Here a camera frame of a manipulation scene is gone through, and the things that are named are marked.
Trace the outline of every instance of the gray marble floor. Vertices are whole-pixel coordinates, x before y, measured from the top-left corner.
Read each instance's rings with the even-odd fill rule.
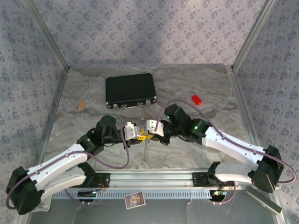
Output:
[[[134,109],[108,109],[105,106],[105,78],[151,73],[154,77],[158,101]],[[242,140],[246,134],[232,94],[224,66],[178,66],[110,69],[70,69],[60,99],[55,122],[45,151],[45,160],[66,150],[84,135],[103,115],[113,115],[117,127],[131,121],[145,126],[147,119],[157,119],[161,107],[169,100],[179,98],[189,102],[197,94],[202,99],[199,108],[223,131]],[[78,109],[79,100],[85,109]],[[187,105],[181,105],[192,117],[200,117]],[[130,149],[128,168],[208,168],[213,161],[237,163],[235,159],[215,149],[186,143],[175,138],[169,146],[158,142],[141,143]],[[118,144],[97,155],[104,162],[120,166],[126,163],[126,153]],[[96,170],[106,169],[90,160]]]

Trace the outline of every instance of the patterned wallpaper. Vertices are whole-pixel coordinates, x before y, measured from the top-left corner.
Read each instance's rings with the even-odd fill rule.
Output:
[[[231,65],[264,0],[35,0],[72,66]]]
[[[0,10],[0,223],[13,223],[5,207],[11,172],[37,162],[58,83],[65,75],[21,0]]]
[[[277,146],[299,172],[299,2],[278,0],[237,75],[261,145]],[[284,179],[291,172],[286,170]],[[299,181],[282,185],[299,223]]]

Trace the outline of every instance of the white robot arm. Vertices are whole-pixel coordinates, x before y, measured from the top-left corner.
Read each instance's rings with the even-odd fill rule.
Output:
[[[255,152],[269,153],[280,158],[279,151],[275,147],[269,146],[266,150],[221,132],[240,146],[252,148],[253,152],[249,152],[222,138],[208,122],[191,119],[175,104],[169,106],[164,113],[169,122],[164,120],[159,122],[156,131],[154,127],[157,121],[147,121],[147,131],[151,135],[151,140],[168,145],[170,138],[180,136],[185,141],[215,148],[243,163],[243,165],[227,165],[214,162],[204,177],[209,186],[221,186],[227,181],[252,182],[263,191],[274,191],[284,167]],[[143,130],[130,122],[127,122],[121,130],[118,130],[115,124],[115,118],[104,116],[95,128],[61,154],[28,170],[24,170],[23,167],[17,168],[12,173],[6,189],[7,207],[16,208],[22,215],[32,211],[42,200],[63,189],[72,186],[93,187],[96,172],[86,163],[89,158],[103,151],[105,144],[124,143],[127,149],[130,145],[141,143],[144,137]],[[198,181],[200,180],[193,181],[195,187],[198,186]]]

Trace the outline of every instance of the black briefcase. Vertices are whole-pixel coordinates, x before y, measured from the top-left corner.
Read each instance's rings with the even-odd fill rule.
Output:
[[[150,73],[109,77],[106,79],[106,106],[130,108],[157,101],[153,75]]]

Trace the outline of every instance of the red block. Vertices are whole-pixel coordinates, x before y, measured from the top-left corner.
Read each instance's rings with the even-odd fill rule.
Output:
[[[192,100],[193,100],[193,102],[198,106],[198,105],[201,105],[201,99],[197,96],[197,95],[194,95],[193,97],[192,97]]]

